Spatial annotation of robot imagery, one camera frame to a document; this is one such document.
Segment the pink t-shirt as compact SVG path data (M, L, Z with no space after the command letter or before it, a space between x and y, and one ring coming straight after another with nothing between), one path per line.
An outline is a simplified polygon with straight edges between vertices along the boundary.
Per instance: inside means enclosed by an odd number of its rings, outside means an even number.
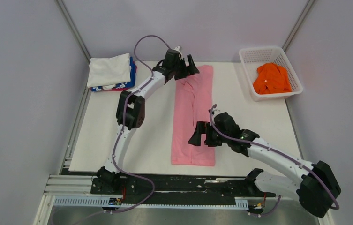
M188 143L197 122L209 121L212 107L213 66L198 67L199 74L176 81L171 163L174 165L214 166L215 148L201 141L200 146Z

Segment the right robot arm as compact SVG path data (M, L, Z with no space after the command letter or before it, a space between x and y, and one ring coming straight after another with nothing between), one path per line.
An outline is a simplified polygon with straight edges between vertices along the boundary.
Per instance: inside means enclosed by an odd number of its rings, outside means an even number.
M218 147L226 144L234 152L253 158L280 172L274 175L263 170L254 171L245 183L250 195L270 192L298 201L310 214L322 218L328 210L339 210L337 198L341 187L331 169L323 161L312 163L289 155L272 146L256 132L241 129L233 117L223 112L210 112L208 122L197 122L188 143Z

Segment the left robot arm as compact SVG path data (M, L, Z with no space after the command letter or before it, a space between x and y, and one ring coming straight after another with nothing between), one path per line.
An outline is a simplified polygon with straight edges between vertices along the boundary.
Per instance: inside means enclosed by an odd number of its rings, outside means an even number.
M116 110L117 136L114 147L92 181L93 191L115 194L120 190L120 177L125 173L121 169L123 154L134 133L144 122L146 100L170 80L180 80L200 73L192 55L183 57L178 48L167 50L165 57L150 68L150 72L151 75L139 86L120 94Z

